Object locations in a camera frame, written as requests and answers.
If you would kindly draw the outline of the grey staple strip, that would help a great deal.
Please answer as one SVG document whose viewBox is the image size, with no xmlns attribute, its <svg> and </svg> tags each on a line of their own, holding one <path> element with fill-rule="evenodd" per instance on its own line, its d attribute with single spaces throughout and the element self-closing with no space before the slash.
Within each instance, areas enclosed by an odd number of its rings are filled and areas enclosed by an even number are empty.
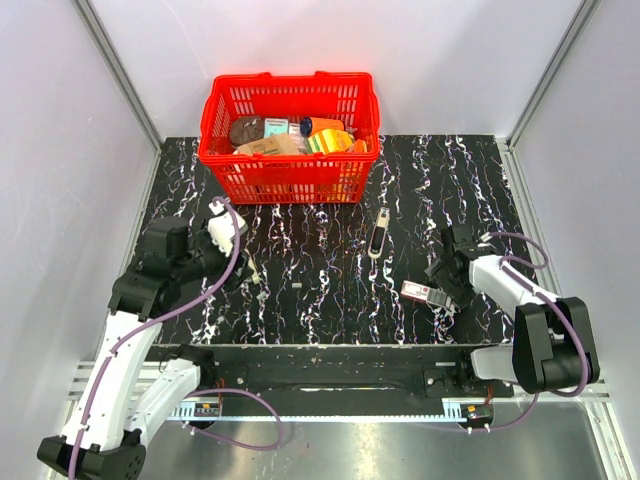
<svg viewBox="0 0 640 480">
<path fill-rule="evenodd" d="M 426 296 L 426 302 L 437 308 L 450 309 L 454 307 L 452 299 L 440 289 L 430 288 Z"/>
</svg>

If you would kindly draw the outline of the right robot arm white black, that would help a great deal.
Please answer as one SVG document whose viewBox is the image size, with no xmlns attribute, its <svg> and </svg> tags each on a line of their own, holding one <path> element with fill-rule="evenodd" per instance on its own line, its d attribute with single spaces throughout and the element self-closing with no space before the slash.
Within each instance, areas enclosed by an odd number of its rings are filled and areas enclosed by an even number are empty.
<svg viewBox="0 0 640 480">
<path fill-rule="evenodd" d="M 476 396 L 491 380 L 519 385 L 529 394 L 580 395 L 600 378 L 590 314 L 578 297 L 554 294 L 516 270 L 544 269 L 549 258 L 533 264 L 512 255 L 500 255 L 490 243 L 494 237 L 522 239 L 537 250 L 532 239 L 511 232 L 489 232 L 480 237 L 466 225 L 441 231 L 443 251 L 426 269 L 429 286 L 435 287 L 460 310 L 475 297 L 489 297 L 513 321 L 512 343 L 473 350 L 454 375 L 456 387 Z"/>
</svg>

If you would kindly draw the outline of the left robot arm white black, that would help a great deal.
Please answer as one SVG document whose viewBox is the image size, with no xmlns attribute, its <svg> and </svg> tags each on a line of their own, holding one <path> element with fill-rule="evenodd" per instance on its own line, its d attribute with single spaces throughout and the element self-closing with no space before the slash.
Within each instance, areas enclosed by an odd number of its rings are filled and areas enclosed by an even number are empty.
<svg viewBox="0 0 640 480">
<path fill-rule="evenodd" d="M 42 439 L 37 458 L 69 479 L 136 479 L 160 426 L 190 392 L 206 395 L 217 381 L 214 356 L 182 345 L 137 401 L 131 399 L 146 356 L 170 320 L 183 286 L 214 279 L 237 288 L 254 272 L 242 249 L 245 220 L 223 205 L 197 232 L 181 217 L 152 221 L 116 280 L 109 316 L 84 392 L 61 433 Z"/>
</svg>

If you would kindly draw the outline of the red white staple box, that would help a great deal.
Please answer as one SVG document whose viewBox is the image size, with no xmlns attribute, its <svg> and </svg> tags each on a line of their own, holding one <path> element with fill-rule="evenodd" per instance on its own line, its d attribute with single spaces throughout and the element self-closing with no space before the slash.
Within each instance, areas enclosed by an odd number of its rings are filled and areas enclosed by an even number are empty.
<svg viewBox="0 0 640 480">
<path fill-rule="evenodd" d="M 426 303 L 429 297 L 430 288 L 428 286 L 404 280 L 401 286 L 400 295 L 413 301 Z"/>
</svg>

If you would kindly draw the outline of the beige staple remover tool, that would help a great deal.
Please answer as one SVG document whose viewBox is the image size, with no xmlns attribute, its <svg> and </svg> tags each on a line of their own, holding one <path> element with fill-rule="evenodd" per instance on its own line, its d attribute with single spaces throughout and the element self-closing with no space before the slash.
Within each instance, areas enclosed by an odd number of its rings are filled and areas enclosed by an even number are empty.
<svg viewBox="0 0 640 480">
<path fill-rule="evenodd" d="M 378 259 L 384 247 L 390 220 L 390 212 L 386 207 L 381 207 L 376 217 L 373 233 L 369 242 L 368 255 L 372 259 Z"/>
</svg>

